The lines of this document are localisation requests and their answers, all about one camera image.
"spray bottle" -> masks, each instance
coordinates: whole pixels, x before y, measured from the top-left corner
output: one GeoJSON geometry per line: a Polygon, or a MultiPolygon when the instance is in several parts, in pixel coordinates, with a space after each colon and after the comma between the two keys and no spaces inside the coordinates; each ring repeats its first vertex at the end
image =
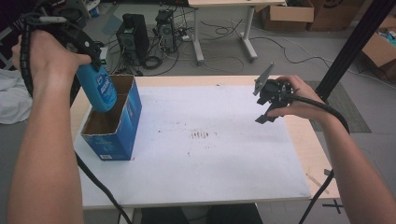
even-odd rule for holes
{"type": "Polygon", "coordinates": [[[91,64],[81,65],[77,76],[95,111],[104,113],[113,107],[117,101],[117,92],[103,66],[96,71],[91,64]]]}

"cardboard box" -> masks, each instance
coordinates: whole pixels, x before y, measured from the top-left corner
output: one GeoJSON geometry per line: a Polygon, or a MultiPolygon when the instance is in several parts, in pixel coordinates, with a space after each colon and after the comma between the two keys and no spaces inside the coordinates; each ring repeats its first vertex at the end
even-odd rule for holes
{"type": "Polygon", "coordinates": [[[134,76],[110,76],[117,102],[106,113],[91,110],[82,138],[102,161],[128,161],[134,148],[142,104],[134,76]]]}
{"type": "Polygon", "coordinates": [[[340,31],[352,23],[364,0],[311,0],[315,8],[309,31],[340,31]]]}
{"type": "MultiPolygon", "coordinates": [[[[396,18],[387,17],[378,31],[393,30],[396,32],[396,18]]],[[[379,78],[396,81],[396,47],[383,36],[374,34],[364,46],[362,52],[367,56],[368,67],[379,78]]]]}
{"type": "Polygon", "coordinates": [[[314,20],[314,6],[309,0],[302,7],[269,6],[262,10],[264,30],[304,31],[306,24],[314,20]]]}

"hand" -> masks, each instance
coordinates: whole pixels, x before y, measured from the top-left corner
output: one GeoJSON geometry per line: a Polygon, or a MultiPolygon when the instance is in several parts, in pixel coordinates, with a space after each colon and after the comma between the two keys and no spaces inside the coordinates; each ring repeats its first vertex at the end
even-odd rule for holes
{"type": "MultiPolygon", "coordinates": [[[[70,90],[73,77],[82,64],[90,63],[88,55],[76,54],[65,49],[52,35],[34,31],[30,44],[30,69],[35,90],[48,85],[70,90]]],[[[12,47],[12,62],[20,69],[21,37],[12,47]]]]}
{"type": "MultiPolygon", "coordinates": [[[[279,77],[278,80],[289,82],[294,89],[294,94],[323,103],[314,90],[298,76],[279,77]]],[[[314,119],[317,121],[320,121],[327,114],[327,112],[316,106],[298,101],[293,101],[289,106],[268,112],[269,117],[295,115],[303,119],[314,119]]]]}

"white cloth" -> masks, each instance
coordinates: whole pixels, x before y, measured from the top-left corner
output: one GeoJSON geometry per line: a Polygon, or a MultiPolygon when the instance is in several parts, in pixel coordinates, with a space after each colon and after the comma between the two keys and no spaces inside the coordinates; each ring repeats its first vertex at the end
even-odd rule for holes
{"type": "Polygon", "coordinates": [[[32,98],[20,71],[0,69],[0,123],[12,124],[29,117],[32,98]]]}

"computer tower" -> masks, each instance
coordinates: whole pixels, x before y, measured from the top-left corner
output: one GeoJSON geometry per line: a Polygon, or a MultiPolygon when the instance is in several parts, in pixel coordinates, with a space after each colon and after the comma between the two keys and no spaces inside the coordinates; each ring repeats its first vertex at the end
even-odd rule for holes
{"type": "Polygon", "coordinates": [[[174,11],[171,9],[159,10],[158,16],[155,18],[157,32],[161,37],[160,46],[165,53],[177,51],[173,13],[174,11]]]}
{"type": "Polygon", "coordinates": [[[139,14],[124,14],[117,31],[122,57],[131,65],[141,65],[149,49],[149,36],[145,17],[139,14]]]}

